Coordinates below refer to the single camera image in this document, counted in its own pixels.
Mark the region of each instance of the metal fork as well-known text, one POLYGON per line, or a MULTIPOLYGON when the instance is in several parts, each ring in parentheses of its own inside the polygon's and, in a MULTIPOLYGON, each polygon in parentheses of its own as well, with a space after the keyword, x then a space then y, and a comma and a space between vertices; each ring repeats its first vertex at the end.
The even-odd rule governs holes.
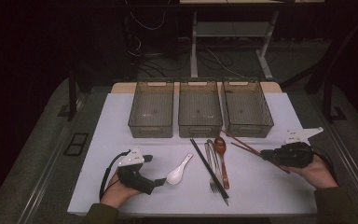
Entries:
MULTIPOLYGON (((204 146, 205 146, 205 152, 206 152, 206 157, 208 159, 209 166, 211 167, 211 169, 213 169, 212 161, 211 161, 211 149, 210 149, 208 143, 205 143, 204 146)), ((212 177, 209 179, 209 185, 211 186, 211 190, 213 193, 219 192, 219 189, 217 188, 216 184, 214 183, 212 177)))
POLYGON ((220 184, 223 186, 222 171, 220 170, 219 161, 217 160, 217 154, 216 154, 216 150, 214 150, 213 141, 211 139, 208 139, 207 143, 209 144, 209 148, 211 149, 211 153, 213 155, 214 173, 216 174, 216 177, 219 180, 220 184))

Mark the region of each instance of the chopsticks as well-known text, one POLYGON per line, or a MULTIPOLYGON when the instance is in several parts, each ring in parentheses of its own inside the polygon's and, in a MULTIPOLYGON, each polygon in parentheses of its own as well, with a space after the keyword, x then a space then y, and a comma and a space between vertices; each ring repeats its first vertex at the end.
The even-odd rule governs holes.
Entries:
POLYGON ((196 151, 199 153, 202 162, 204 163, 206 169, 208 170, 209 174, 211 175, 213 182, 215 183, 215 185, 217 186, 217 188, 220 191, 220 194, 223 197, 223 200, 225 201, 225 203, 228 206, 228 194, 226 193, 225 189, 223 188, 222 184, 220 183, 220 181, 217 179, 216 175, 214 174, 213 170, 211 169, 211 166, 209 166, 208 162, 205 160, 205 158, 203 157, 199 147, 197 146, 197 143, 194 141, 193 138, 190 138, 190 142, 193 144, 193 147, 196 149, 196 151))
MULTIPOLYGON (((246 151, 248 151, 248 152, 250 152, 250 153, 252 153, 252 154, 254 154, 254 155, 256 155, 256 156, 258 156, 258 157, 261 158, 261 154, 260 154, 259 151, 257 151, 257 150, 255 150, 254 148, 250 147, 249 145, 247 145, 246 143, 242 142, 240 139, 236 138, 235 136, 231 135, 230 133, 224 131, 223 129, 222 129, 221 131, 222 131, 223 133, 225 133, 228 137, 231 137, 231 138, 234 139, 235 141, 239 142, 242 146, 240 146, 240 145, 237 144, 237 143, 231 143, 232 145, 234 145, 234 146, 236 146, 236 147, 240 147, 240 148, 242 148, 242 149, 244 149, 244 150, 246 150, 246 151)), ((271 162, 272 164, 274 164, 275 166, 277 166, 278 168, 280 168, 281 170, 283 170, 283 169, 281 168, 281 166, 279 165, 279 163, 277 163, 276 161, 269 161, 269 162, 271 162)))

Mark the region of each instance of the ceramic spoon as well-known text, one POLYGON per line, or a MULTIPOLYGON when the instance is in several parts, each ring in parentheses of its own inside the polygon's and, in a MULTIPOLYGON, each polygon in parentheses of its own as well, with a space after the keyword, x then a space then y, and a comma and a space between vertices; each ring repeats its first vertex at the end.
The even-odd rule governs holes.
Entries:
POLYGON ((214 139, 214 150, 216 150, 217 154, 219 154, 220 159, 222 161, 223 186, 225 187, 225 189, 229 189, 226 163, 224 158, 226 152, 226 142, 222 137, 216 137, 214 139))
POLYGON ((182 179, 183 171, 185 170, 185 166, 192 157, 193 154, 188 153, 182 163, 167 175, 168 183, 175 185, 180 182, 180 180, 182 179))

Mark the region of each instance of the white spoon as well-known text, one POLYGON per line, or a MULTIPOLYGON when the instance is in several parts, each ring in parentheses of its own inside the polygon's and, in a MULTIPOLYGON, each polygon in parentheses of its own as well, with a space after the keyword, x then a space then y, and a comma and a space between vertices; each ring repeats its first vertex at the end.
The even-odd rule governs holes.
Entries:
POLYGON ((182 163, 174 170, 172 170, 168 175, 167 175, 167 181, 168 183, 175 185, 178 184, 180 182, 180 180, 182 179, 182 175, 183 175, 183 171, 185 170, 185 166, 187 164, 187 162, 193 157, 193 154, 188 153, 187 156, 185 157, 185 160, 182 161, 182 163))

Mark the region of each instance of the person's left hand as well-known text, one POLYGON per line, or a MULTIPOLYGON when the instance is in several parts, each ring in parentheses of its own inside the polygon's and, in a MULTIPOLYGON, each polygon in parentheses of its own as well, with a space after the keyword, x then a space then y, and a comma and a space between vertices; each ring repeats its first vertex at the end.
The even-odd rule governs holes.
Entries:
POLYGON ((108 186, 110 187, 107 188, 103 197, 101 198, 101 203, 117 209, 121 207, 121 205, 130 197, 142 193, 137 189, 128 188, 123 185, 118 180, 117 171, 115 171, 115 174, 110 179, 108 186))

